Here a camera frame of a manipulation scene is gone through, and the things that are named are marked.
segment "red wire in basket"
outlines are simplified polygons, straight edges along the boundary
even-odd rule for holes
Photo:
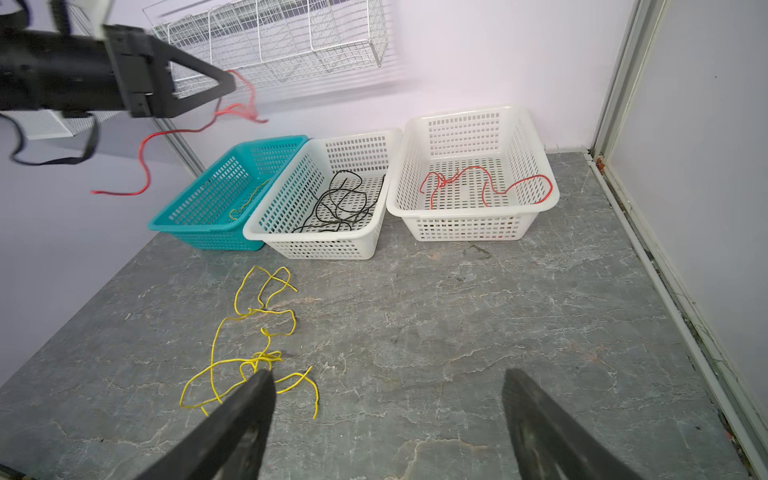
[[[544,198],[542,198],[538,202],[534,202],[533,205],[540,204],[544,200],[547,200],[549,198],[549,196],[552,195],[552,191],[554,190],[554,185],[552,184],[552,180],[550,180],[549,177],[547,177],[546,175],[537,174],[537,175],[531,175],[530,177],[524,178],[522,180],[518,180],[518,181],[514,182],[512,185],[510,185],[509,187],[507,187],[507,190],[504,190],[503,192],[500,192],[500,191],[496,190],[496,187],[493,186],[493,177],[491,176],[491,173],[489,171],[487,171],[484,167],[480,167],[478,165],[473,165],[471,167],[465,168],[464,170],[461,171],[461,173],[459,173],[458,168],[456,168],[456,175],[454,175],[451,178],[445,178],[445,175],[440,174],[438,172],[429,172],[427,174],[426,178],[424,179],[424,181],[422,182],[422,186],[419,187],[419,192],[425,194],[426,192],[424,191],[424,184],[426,184],[427,180],[429,180],[429,176],[434,174],[437,177],[437,187],[432,192],[432,196],[429,198],[429,209],[430,210],[434,210],[435,209],[434,201],[435,201],[435,194],[437,193],[437,190],[439,190],[439,189],[441,189],[443,187],[446,187],[446,186],[456,182],[459,178],[461,178],[461,176],[464,174],[464,172],[466,172],[467,170],[471,170],[473,168],[478,168],[480,170],[483,170],[485,172],[485,174],[488,175],[488,180],[486,180],[485,183],[482,185],[482,203],[484,203],[486,207],[490,207],[490,205],[488,205],[488,202],[485,201],[485,188],[488,186],[488,182],[489,181],[491,183],[491,190],[493,190],[493,193],[495,193],[497,195],[506,195],[507,192],[509,192],[513,187],[515,187],[516,185],[519,185],[519,184],[521,184],[521,183],[523,183],[525,181],[532,180],[534,178],[543,178],[543,179],[545,179],[549,183],[549,192],[547,192],[547,194],[544,195]]]
[[[91,193],[94,195],[98,194],[104,194],[104,195],[117,195],[120,197],[130,197],[133,195],[141,195],[152,184],[152,176],[149,173],[149,168],[147,167],[147,164],[144,162],[144,147],[147,146],[147,142],[155,137],[160,137],[161,135],[168,135],[168,134],[199,134],[201,131],[209,128],[211,125],[216,123],[216,120],[221,117],[222,115],[236,115],[241,118],[245,118],[246,120],[250,120],[253,122],[256,122],[258,124],[265,124],[268,122],[267,120],[261,120],[259,118],[259,112],[256,110],[256,88],[253,86],[252,83],[250,83],[248,80],[246,80],[243,75],[238,73],[235,70],[227,70],[228,72],[234,74],[236,77],[238,77],[247,87],[248,90],[250,90],[250,99],[248,101],[248,105],[243,105],[241,103],[232,104],[229,107],[224,108],[223,110],[219,110],[219,106],[221,106],[221,98],[219,98],[219,101],[216,103],[216,108],[214,109],[214,118],[208,122],[204,127],[198,128],[198,129],[188,129],[188,128],[178,128],[176,130],[168,130],[168,131],[158,131],[157,133],[154,133],[150,135],[149,137],[146,137],[142,140],[141,145],[139,146],[139,163],[141,163],[141,168],[144,169],[144,173],[147,176],[147,183],[144,185],[144,188],[137,192],[131,192],[131,193],[121,193],[121,192],[110,192],[106,190],[91,190]]]

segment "yellow string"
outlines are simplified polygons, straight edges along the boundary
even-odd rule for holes
[[[237,301],[240,298],[240,293],[243,291],[243,288],[245,287],[246,281],[248,281],[248,278],[250,277],[251,273],[253,273],[253,271],[256,268],[258,268],[259,270],[263,271],[264,273],[266,273],[267,275],[270,276],[266,280],[266,282],[261,286],[261,290],[259,291],[259,295],[257,296],[257,300],[259,301],[259,304],[261,305],[261,307],[257,308],[257,309],[248,307],[248,312],[247,313],[242,313],[237,308]],[[282,271],[282,270],[285,270],[285,272],[288,274],[288,280],[283,280],[282,278],[277,276],[277,274],[280,273],[280,271]],[[267,365],[269,366],[269,369],[271,370],[273,363],[275,363],[275,362],[282,362],[283,361],[283,354],[279,350],[275,350],[273,352],[269,351],[270,347],[272,346],[272,337],[274,337],[274,336],[281,336],[281,335],[282,336],[293,335],[293,332],[296,331],[296,314],[291,309],[283,310],[282,312],[278,312],[276,310],[271,310],[270,309],[270,301],[272,300],[273,297],[275,297],[275,295],[277,295],[278,293],[283,292],[288,287],[290,287],[294,292],[298,292],[299,291],[299,290],[296,289],[296,287],[294,287],[293,285],[290,284],[290,278],[291,278],[291,272],[286,267],[284,267],[284,266],[282,266],[279,269],[277,269],[275,271],[275,273],[269,273],[267,270],[261,268],[260,266],[255,266],[254,268],[250,269],[250,271],[243,278],[243,282],[240,284],[240,288],[237,289],[237,293],[235,293],[234,307],[235,307],[235,312],[237,313],[238,317],[228,316],[227,318],[221,320],[221,323],[219,323],[219,328],[216,329],[216,335],[214,336],[214,342],[213,342],[213,344],[211,345],[211,348],[210,348],[210,365],[208,367],[206,367],[206,369],[203,370],[202,372],[199,372],[198,374],[193,376],[189,380],[189,382],[187,382],[187,384],[184,386],[184,389],[181,391],[181,399],[179,400],[179,405],[181,407],[183,407],[185,409],[200,408],[203,411],[203,413],[205,414],[205,416],[208,416],[208,411],[204,407],[205,405],[207,405],[209,403],[212,403],[212,402],[222,403],[223,402],[223,400],[222,400],[223,397],[227,396],[235,388],[237,388],[238,386],[243,385],[248,380],[247,374],[243,371],[243,368],[245,366],[250,366],[251,367],[251,369],[253,370],[251,372],[251,375],[253,375],[254,373],[259,371],[259,363],[260,362],[266,362]],[[273,293],[272,295],[267,297],[266,302],[264,302],[264,301],[261,300],[261,296],[264,294],[264,290],[266,289],[266,287],[270,284],[270,282],[272,280],[277,280],[277,281],[281,282],[283,284],[283,286],[280,287],[275,293]],[[261,328],[261,333],[262,333],[262,335],[264,335],[266,337],[266,347],[264,347],[263,350],[261,350],[260,352],[254,353],[253,356],[251,356],[251,358],[249,358],[249,359],[226,359],[226,360],[219,360],[218,362],[215,361],[215,359],[216,359],[216,344],[218,342],[219,335],[221,334],[221,327],[224,326],[225,322],[228,321],[228,320],[232,320],[234,322],[239,322],[239,321],[242,321],[242,320],[244,320],[244,319],[246,319],[246,318],[248,318],[250,316],[253,316],[253,315],[257,314],[257,313],[270,313],[270,314],[273,314],[273,315],[283,315],[284,313],[290,313],[291,319],[293,320],[293,328],[291,328],[290,332],[288,332],[288,333],[270,333],[269,330],[267,330],[265,327],[262,327]],[[227,364],[227,363],[236,363],[236,362],[240,363],[240,375],[243,377],[243,380],[241,382],[238,382],[238,383],[235,383],[234,385],[232,385],[226,392],[219,393],[216,390],[216,383],[214,381],[214,369],[217,366],[219,366],[219,365],[224,365],[224,364]],[[307,382],[309,382],[315,388],[315,415],[312,418],[316,419],[317,418],[317,412],[319,410],[320,392],[317,389],[317,384],[315,382],[313,382],[312,379],[307,377],[307,375],[309,375],[309,373],[311,371],[312,371],[312,366],[310,366],[307,369],[307,371],[304,372],[304,373],[299,373],[299,372],[291,373],[290,375],[288,375],[286,377],[283,377],[282,379],[276,380],[275,383],[280,383],[280,382],[283,382],[283,381],[288,380],[290,378],[293,378],[295,376],[298,376],[299,379],[293,385],[291,385],[290,387],[288,387],[286,389],[280,390],[278,392],[278,393],[285,393],[285,392],[289,392],[294,387],[298,386],[303,380],[306,380]],[[201,376],[205,375],[205,373],[207,373],[207,372],[210,372],[210,388],[214,392],[214,397],[212,399],[208,399],[208,400],[206,400],[206,401],[204,401],[202,403],[198,403],[196,405],[184,405],[184,397],[186,396],[187,390],[189,389],[190,385],[192,385],[192,382],[194,382],[195,380],[199,379]]]
[[[259,193],[259,190],[261,190],[261,187],[263,187],[264,185],[268,184],[269,182],[270,182],[270,181],[269,181],[269,180],[267,180],[267,181],[266,181],[266,182],[264,182],[263,184],[261,184],[261,185],[259,185],[258,187],[256,187],[256,190],[254,190],[254,191],[253,191],[253,193],[250,195],[250,198],[249,198],[249,199],[248,199],[248,201],[245,203],[245,205],[243,205],[243,206],[242,206],[242,207],[240,207],[240,208],[233,208],[233,209],[232,209],[232,211],[230,212],[230,218],[231,218],[232,220],[237,220],[237,218],[236,218],[236,217],[233,217],[233,216],[232,216],[232,214],[234,214],[235,212],[237,212],[237,213],[239,213],[239,214],[243,213],[243,210],[245,210],[245,207],[247,207],[248,205],[250,205],[250,203],[253,201],[253,198],[256,196],[256,194],[257,194],[257,193]]]

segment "marble surface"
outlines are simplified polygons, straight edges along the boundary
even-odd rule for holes
[[[317,420],[310,386],[278,397],[261,478],[519,478],[508,367],[645,478],[746,478],[584,158],[550,158],[560,202],[517,242],[419,243],[387,217],[373,259],[332,262],[158,235],[0,389],[0,463],[124,479],[160,458],[203,419],[181,389],[258,264],[299,289],[276,299],[299,318],[276,374],[312,365],[321,395]],[[225,327],[221,358],[262,349],[265,324],[287,325]]]

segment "wall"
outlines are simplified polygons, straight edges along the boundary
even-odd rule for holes
[[[150,3],[118,0],[112,18],[148,26],[141,6]],[[547,148],[590,146],[634,0],[389,4],[392,45],[382,68],[360,71],[368,76],[349,86],[348,75],[326,78],[345,87],[324,98],[271,103],[272,94],[260,94],[269,124],[222,118],[203,134],[186,135],[200,159],[211,164],[228,147],[255,138],[402,128],[420,114],[510,102],[530,109]],[[174,123],[200,127],[212,109]]]
[[[607,159],[768,411],[768,3],[674,0]]]
[[[106,154],[75,166],[12,164],[14,135],[0,121],[0,385],[152,238],[147,222],[192,180],[179,164],[151,161],[146,193],[91,195],[92,188],[137,190],[144,172],[134,159]],[[162,140],[147,152],[174,155]],[[32,141],[21,157],[71,154]]]

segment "hanging wire basket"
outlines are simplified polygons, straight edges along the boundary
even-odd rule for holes
[[[151,33],[257,87],[380,67],[388,44],[382,0],[242,0]],[[180,65],[171,73],[180,98],[216,84]]]

